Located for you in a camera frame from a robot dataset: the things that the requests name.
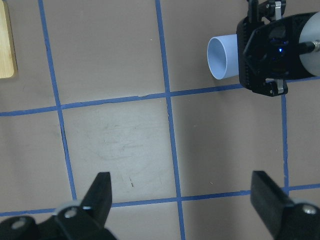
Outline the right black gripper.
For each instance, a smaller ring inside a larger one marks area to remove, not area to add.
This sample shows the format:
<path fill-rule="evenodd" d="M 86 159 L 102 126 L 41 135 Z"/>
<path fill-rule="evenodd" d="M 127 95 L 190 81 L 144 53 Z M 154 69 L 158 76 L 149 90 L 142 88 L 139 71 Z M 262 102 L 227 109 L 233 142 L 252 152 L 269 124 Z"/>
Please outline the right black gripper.
<path fill-rule="evenodd" d="M 314 77 L 301 62 L 300 35 L 314 12 L 283 17 L 286 0 L 248 0 L 236 29 L 240 84 L 254 93 L 288 93 L 287 80 Z"/>

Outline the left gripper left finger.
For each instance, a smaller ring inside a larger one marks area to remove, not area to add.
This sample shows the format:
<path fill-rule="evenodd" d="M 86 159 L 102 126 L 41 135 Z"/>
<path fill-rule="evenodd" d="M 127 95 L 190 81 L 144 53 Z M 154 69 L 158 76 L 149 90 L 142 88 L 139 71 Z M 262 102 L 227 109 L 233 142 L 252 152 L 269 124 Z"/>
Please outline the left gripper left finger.
<path fill-rule="evenodd" d="M 63 204 L 47 220 L 36 223 L 27 215 L 10 217 L 0 223 L 2 240 L 115 240 L 105 228 L 112 206 L 109 172 L 95 177 L 82 201 Z"/>

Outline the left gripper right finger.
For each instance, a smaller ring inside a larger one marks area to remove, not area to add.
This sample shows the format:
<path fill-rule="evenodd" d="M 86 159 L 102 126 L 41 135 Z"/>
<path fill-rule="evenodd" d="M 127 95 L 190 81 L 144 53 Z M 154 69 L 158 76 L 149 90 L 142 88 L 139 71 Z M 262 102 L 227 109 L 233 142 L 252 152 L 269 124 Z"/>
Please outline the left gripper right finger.
<path fill-rule="evenodd" d="M 320 238 L 320 208 L 290 198 L 265 171 L 252 172 L 250 202 L 274 240 Z"/>

